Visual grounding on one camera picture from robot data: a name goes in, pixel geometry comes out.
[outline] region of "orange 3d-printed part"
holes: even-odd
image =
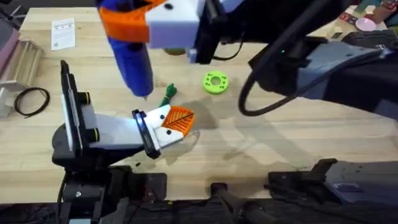
[[[181,106],[172,106],[162,127],[170,128],[183,133],[184,137],[189,133],[193,125],[193,111]]]
[[[128,42],[149,42],[149,28],[145,13],[162,4],[165,0],[146,0],[150,4],[129,12],[116,12],[100,7],[99,15],[109,37]]]

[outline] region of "pink object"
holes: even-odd
[[[368,18],[359,18],[355,25],[361,31],[374,31],[376,29],[376,24]]]

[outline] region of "paper sheet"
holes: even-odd
[[[52,21],[51,50],[76,46],[74,18]]]

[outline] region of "green ring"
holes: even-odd
[[[220,79],[220,84],[214,85],[211,83],[211,79],[214,77]],[[218,95],[218,94],[222,94],[228,88],[229,81],[228,81],[228,77],[224,73],[222,73],[220,71],[212,71],[212,72],[208,72],[203,77],[202,84],[203,84],[204,89],[208,93]]]

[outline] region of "butcher block table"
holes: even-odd
[[[76,47],[51,51],[51,21],[75,18]],[[322,28],[316,35],[326,35]],[[201,199],[209,196],[212,182],[226,182],[241,197],[270,197],[262,188],[267,173],[309,170],[323,158],[345,161],[334,178],[397,181],[398,128],[395,121],[347,106],[318,100],[297,99],[264,116],[245,117],[238,111],[238,96],[251,71],[248,61],[264,44],[245,44],[227,62],[191,65],[186,56],[170,56],[149,50],[154,91],[147,101],[125,86],[106,40],[95,8],[32,8],[22,27],[21,39],[33,40],[44,49],[34,86],[47,89],[47,109],[25,119],[12,112],[0,120],[0,203],[56,201],[62,167],[51,161],[52,135],[63,123],[60,61],[66,60],[80,91],[89,91],[97,113],[131,117],[131,111],[158,107],[167,85],[178,94],[172,105],[195,112],[195,124],[180,143],[152,160],[144,152],[117,164],[135,172],[167,174],[167,199]],[[220,57],[232,55],[238,45],[220,46]],[[203,90],[204,74],[219,70],[230,80],[221,95]],[[269,105],[282,97],[255,86],[249,108]],[[41,94],[24,98],[22,110],[32,111],[43,102]],[[359,172],[357,164],[363,169]],[[366,169],[376,164],[378,169]]]

